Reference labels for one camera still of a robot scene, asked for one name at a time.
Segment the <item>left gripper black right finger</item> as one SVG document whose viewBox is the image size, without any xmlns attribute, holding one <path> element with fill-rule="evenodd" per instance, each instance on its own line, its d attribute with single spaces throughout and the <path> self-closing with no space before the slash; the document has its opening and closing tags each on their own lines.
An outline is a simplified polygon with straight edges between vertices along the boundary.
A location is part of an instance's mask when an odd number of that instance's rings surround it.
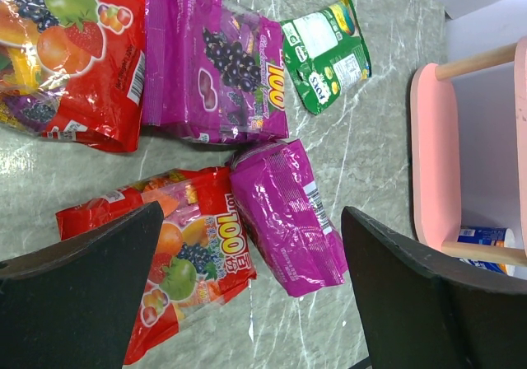
<svg viewBox="0 0 527 369">
<path fill-rule="evenodd" d="M 526 282 L 465 264 L 345 207 L 371 368 L 524 368 Z"/>
</svg>

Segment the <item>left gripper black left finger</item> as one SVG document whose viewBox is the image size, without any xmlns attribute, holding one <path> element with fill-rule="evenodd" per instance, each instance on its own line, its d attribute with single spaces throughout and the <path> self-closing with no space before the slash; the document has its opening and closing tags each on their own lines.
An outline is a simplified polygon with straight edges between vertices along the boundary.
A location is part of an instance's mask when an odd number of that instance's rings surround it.
<svg viewBox="0 0 527 369">
<path fill-rule="evenodd" d="M 163 221 L 149 203 L 1 262 L 3 368 L 120 368 Z"/>
</svg>

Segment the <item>green candy bag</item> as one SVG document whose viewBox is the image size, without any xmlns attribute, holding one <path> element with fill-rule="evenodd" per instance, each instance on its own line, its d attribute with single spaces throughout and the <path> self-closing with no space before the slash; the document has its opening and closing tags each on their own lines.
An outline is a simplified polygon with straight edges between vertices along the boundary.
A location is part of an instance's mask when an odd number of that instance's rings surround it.
<svg viewBox="0 0 527 369">
<path fill-rule="evenodd" d="M 352 0 L 338 0 L 280 25 L 285 65 L 310 113 L 322 113 L 371 77 L 371 58 Z"/>
</svg>

